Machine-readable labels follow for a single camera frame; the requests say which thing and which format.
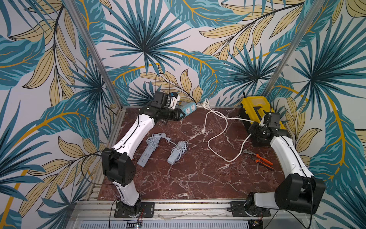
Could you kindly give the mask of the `teal power strip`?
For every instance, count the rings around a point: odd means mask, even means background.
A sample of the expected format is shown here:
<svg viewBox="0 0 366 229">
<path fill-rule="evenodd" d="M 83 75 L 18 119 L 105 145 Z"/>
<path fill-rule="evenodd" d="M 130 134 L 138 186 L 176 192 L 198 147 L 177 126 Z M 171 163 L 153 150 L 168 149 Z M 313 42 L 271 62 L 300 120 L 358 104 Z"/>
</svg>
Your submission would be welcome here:
<svg viewBox="0 0 366 229">
<path fill-rule="evenodd" d="M 184 113 L 185 116 L 190 115 L 191 113 L 193 113 L 196 110 L 197 110 L 197 105 L 194 102 L 188 103 L 185 106 L 181 107 L 181 111 Z"/>
</svg>

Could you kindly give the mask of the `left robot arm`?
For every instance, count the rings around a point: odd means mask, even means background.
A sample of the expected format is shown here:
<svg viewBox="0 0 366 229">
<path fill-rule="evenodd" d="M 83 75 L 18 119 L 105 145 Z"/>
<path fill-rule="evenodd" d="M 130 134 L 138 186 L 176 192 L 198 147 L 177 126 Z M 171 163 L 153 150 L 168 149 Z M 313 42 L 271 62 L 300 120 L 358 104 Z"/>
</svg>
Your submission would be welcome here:
<svg viewBox="0 0 366 229">
<path fill-rule="evenodd" d="M 116 186 L 124 206 L 137 209 L 141 206 L 140 195 L 134 184 L 136 167 L 133 156 L 142 140 L 160 120 L 179 121 L 185 114 L 176 105 L 181 96 L 176 93 L 156 91 L 152 101 L 141 108 L 135 122 L 111 149 L 102 151 L 103 175 Z"/>
</svg>

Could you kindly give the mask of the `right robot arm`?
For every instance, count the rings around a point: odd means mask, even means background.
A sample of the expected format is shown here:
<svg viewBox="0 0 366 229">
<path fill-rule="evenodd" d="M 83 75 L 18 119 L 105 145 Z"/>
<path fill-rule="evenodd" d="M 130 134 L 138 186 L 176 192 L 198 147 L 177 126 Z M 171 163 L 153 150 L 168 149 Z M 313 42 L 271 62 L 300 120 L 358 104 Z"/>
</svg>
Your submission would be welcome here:
<svg viewBox="0 0 366 229">
<path fill-rule="evenodd" d="M 278 113 L 266 112 L 260 123 L 254 122 L 249 133 L 259 141 L 269 143 L 274 150 L 285 179 L 274 192 L 251 192 L 246 199 L 248 215 L 269 209 L 288 210 L 313 215 L 326 190 L 323 180 L 314 177 L 295 149 L 287 130 L 281 129 Z"/>
</svg>

